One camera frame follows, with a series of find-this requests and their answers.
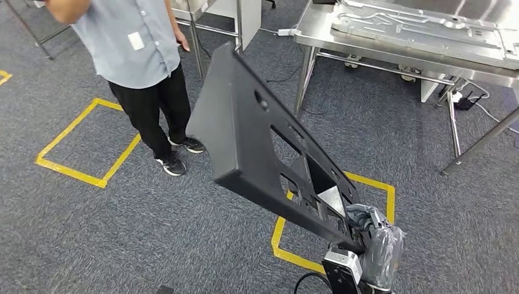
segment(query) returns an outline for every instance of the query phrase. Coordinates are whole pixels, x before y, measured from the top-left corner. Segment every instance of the black plastic panel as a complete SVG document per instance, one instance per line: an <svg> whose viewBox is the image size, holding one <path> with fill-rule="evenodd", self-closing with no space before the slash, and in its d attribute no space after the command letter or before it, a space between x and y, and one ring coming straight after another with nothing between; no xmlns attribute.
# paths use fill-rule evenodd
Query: black plastic panel
<svg viewBox="0 0 519 294"><path fill-rule="evenodd" d="M274 152L275 130L304 159L304 176ZM301 123L252 72L234 45L214 51L206 80L189 124L188 136L199 139L212 160L215 181L341 248L361 254L364 246L287 199L280 175L298 195L338 215L317 194L337 186L345 201L354 202L354 186Z"/></svg>

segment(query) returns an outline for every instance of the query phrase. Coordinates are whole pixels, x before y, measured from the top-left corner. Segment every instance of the yellow tape square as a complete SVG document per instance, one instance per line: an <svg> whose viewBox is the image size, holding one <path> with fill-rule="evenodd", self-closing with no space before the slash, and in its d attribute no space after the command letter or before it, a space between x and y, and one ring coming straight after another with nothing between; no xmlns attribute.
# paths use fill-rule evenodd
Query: yellow tape square
<svg viewBox="0 0 519 294"><path fill-rule="evenodd" d="M382 189L386 191L386 217L387 220L391 223L395 223L395 188L389 184L382 183L379 181L375 181L374 179L368 179L363 176L355 175L353 173L348 173L345 171L346 176L348 176L352 181L366 184L371 187L375 187L377 189ZM288 191L286 195L289 199L292 199L293 194ZM271 246L272 252L274 256L285 260L287 262L293 263L295 265L299 265L303 268L316 271L321 274L325 274L324 268L321 264L313 262L311 260L307 260L306 258L302 258L296 254L288 252L279 248L279 244L281 242L281 237L283 235L283 228L285 228L286 220L282 217L278 217L274 227L274 233L272 234Z"/></svg>
<svg viewBox="0 0 519 294"><path fill-rule="evenodd" d="M10 79L12 76L12 74L0 70L0 86L2 86L3 83L7 82L7 80Z"/></svg>
<svg viewBox="0 0 519 294"><path fill-rule="evenodd" d="M107 173L103 176L103 178L96 178L95 176L87 175L78 170L74 170L72 168L66 167L61 164L57 164L56 162L52 162L48 159L44 159L43 157L56 146L68 133L70 133L74 127L76 127L97 105L101 105L104 107L113 108L115 110L122 111L122 108L119 104L106 101L103 99L95 98L88 107L83 110L83 112L69 124L49 145L47 145L41 152L38 153L36 157L36 164L41 165L46 168L50 168L51 170L57 171L67 176L71 176L75 179L79 179L80 181L92 184L94 186L104 188L108 184L108 180L115 174L117 169L121 166L121 164L126 160L128 155L133 151L137 143L141 140L141 136L137 134L135 138L133 138L132 142L126 147L126 149L122 152L122 154L117 158L115 163L110 167Z"/></svg>

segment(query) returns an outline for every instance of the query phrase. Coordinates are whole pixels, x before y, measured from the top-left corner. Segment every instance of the gray plastic bag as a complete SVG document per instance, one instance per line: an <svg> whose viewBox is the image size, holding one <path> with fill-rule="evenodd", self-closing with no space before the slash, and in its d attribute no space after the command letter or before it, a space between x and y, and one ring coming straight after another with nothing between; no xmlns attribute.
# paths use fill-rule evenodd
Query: gray plastic bag
<svg viewBox="0 0 519 294"><path fill-rule="evenodd" d="M388 223L386 217L372 206L349 205L346 213L353 227L371 234L366 251L360 256L360 279L373 288L389 291L400 264L404 232Z"/></svg>

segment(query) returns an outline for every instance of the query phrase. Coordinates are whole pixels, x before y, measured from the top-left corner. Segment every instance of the person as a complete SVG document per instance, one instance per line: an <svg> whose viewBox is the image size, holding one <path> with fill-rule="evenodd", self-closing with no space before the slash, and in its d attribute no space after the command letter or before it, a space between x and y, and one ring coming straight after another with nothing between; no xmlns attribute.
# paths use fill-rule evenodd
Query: person
<svg viewBox="0 0 519 294"><path fill-rule="evenodd" d="M45 0L54 18L72 25L90 52L97 74L112 93L155 159L172 176L185 173L171 145L201 153L187 138L191 109L178 46L189 44L176 23L170 0ZM159 126L159 109L168 137Z"/></svg>

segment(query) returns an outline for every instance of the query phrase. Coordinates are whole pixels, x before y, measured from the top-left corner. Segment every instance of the black pants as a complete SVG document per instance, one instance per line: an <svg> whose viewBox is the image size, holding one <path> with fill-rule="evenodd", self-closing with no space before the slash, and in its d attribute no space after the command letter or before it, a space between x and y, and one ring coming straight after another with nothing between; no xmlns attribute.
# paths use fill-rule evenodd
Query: black pants
<svg viewBox="0 0 519 294"><path fill-rule="evenodd" d="M171 141L181 143L185 140L191 108L180 64L170 77L149 88L130 89L112 82L108 84L143 142L153 150L155 158L171 153L171 144L159 126L159 108L168 121Z"/></svg>

